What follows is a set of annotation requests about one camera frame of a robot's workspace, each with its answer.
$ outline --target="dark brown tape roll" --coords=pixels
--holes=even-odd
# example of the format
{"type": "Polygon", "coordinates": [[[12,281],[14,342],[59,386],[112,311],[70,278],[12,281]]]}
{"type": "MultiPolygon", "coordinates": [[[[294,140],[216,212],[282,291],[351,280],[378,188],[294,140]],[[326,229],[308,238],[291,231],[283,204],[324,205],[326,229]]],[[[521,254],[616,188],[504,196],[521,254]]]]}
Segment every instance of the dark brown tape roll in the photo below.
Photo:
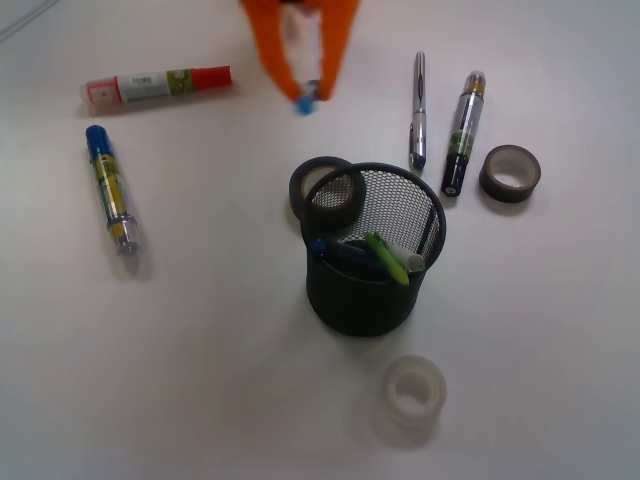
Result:
{"type": "MultiPolygon", "coordinates": [[[[327,167],[339,170],[350,166],[351,163],[342,158],[317,157],[307,160],[293,172],[289,180],[289,203],[298,220],[302,221],[304,215],[305,185],[311,175],[327,167]]],[[[364,177],[359,172],[349,176],[348,180],[351,182],[351,188],[348,190],[349,196],[340,205],[331,208],[309,206],[307,211],[311,217],[309,221],[313,221],[316,227],[330,231],[346,227],[356,221],[362,210],[367,189],[364,177]]]]}
{"type": "Polygon", "coordinates": [[[540,181],[542,171],[531,152],[516,145],[502,145],[489,152],[480,170],[480,186],[487,195],[504,203],[526,200],[540,181]],[[496,178],[500,173],[513,174],[523,179],[523,184],[514,187],[496,178]]]}

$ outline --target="small blue object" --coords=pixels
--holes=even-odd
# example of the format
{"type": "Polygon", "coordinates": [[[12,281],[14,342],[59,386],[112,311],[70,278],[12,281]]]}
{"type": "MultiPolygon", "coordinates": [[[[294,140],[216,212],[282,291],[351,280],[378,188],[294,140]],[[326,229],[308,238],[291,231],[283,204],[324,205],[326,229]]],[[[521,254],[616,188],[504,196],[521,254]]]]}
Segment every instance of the small blue object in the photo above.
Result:
{"type": "Polygon", "coordinates": [[[313,103],[315,101],[315,97],[311,95],[303,95],[301,97],[298,97],[298,101],[296,102],[298,113],[305,117],[307,115],[311,115],[313,113],[313,103]]]}
{"type": "Polygon", "coordinates": [[[311,242],[311,251],[317,255],[324,255],[329,251],[329,246],[324,240],[314,240],[311,242]]]}
{"type": "Polygon", "coordinates": [[[107,131],[100,125],[92,125],[87,128],[87,147],[91,153],[90,161],[100,158],[101,155],[110,155],[114,157],[111,149],[111,142],[107,136],[107,131]]]}

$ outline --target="orange plastic claw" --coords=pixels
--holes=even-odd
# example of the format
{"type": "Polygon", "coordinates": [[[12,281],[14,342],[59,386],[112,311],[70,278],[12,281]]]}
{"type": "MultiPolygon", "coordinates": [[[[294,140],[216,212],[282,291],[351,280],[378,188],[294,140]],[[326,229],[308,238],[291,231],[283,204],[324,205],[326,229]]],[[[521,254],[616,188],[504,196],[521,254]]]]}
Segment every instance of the orange plastic claw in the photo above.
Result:
{"type": "MultiPolygon", "coordinates": [[[[328,100],[336,83],[349,32],[360,0],[306,0],[305,6],[320,10],[322,25],[322,78],[318,98],[328,100]]],[[[280,0],[242,0],[256,37],[260,60],[278,88],[291,101],[300,96],[300,87],[293,78],[284,56],[280,37],[280,0]]]]}
{"type": "Polygon", "coordinates": [[[243,0],[242,5],[251,22],[262,65],[280,91],[295,102],[300,96],[300,87],[284,57],[279,0],[243,0]]]}
{"type": "Polygon", "coordinates": [[[342,57],[349,41],[351,24],[360,0],[316,0],[322,14],[322,78],[318,98],[329,100],[336,83],[342,57]]]}

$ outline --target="mesh pen holder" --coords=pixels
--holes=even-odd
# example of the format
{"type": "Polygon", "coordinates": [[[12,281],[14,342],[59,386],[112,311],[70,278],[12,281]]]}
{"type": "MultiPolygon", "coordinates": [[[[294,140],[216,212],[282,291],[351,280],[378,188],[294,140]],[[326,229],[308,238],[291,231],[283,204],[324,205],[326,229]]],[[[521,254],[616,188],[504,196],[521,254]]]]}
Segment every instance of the mesh pen holder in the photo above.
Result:
{"type": "Polygon", "coordinates": [[[309,302],[327,326],[356,337],[384,335],[406,320],[446,236],[442,205],[427,184],[410,172],[380,163],[360,163],[325,176],[309,192],[301,223],[307,246],[309,302]],[[351,225],[327,231],[313,221],[310,212],[339,208],[344,199],[362,194],[362,210],[351,225]],[[364,234],[374,231],[424,258],[425,269],[410,272],[408,286],[399,285],[387,275],[364,279],[310,249],[319,238],[366,249],[364,234]]]}

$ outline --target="red and white glue stick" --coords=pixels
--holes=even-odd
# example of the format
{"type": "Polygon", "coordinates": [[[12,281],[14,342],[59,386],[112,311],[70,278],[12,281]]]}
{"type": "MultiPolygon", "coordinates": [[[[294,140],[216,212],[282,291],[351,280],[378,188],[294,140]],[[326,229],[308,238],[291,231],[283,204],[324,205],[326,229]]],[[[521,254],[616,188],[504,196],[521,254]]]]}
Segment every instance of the red and white glue stick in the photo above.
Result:
{"type": "Polygon", "coordinates": [[[200,92],[231,83],[231,67],[190,68],[95,80],[80,87],[80,96],[87,105],[108,107],[146,98],[200,92]]]}

